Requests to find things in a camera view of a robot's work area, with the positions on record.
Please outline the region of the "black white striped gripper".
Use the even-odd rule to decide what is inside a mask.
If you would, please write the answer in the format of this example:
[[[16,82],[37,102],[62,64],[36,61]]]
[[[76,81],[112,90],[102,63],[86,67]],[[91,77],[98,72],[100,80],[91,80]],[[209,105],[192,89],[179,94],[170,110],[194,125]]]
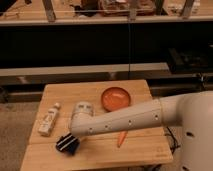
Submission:
[[[62,136],[56,142],[56,149],[60,152],[67,152],[70,146],[79,144],[80,141],[76,137],[74,137],[71,133],[68,133],[66,136]]]

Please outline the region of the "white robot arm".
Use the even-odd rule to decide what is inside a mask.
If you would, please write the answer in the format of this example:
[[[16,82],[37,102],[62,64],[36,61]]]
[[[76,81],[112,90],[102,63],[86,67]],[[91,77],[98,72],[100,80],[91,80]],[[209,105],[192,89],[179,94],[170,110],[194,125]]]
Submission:
[[[86,136],[176,125],[182,127],[180,171],[213,171],[213,91],[156,98],[99,116],[80,102],[56,149],[73,154]]]

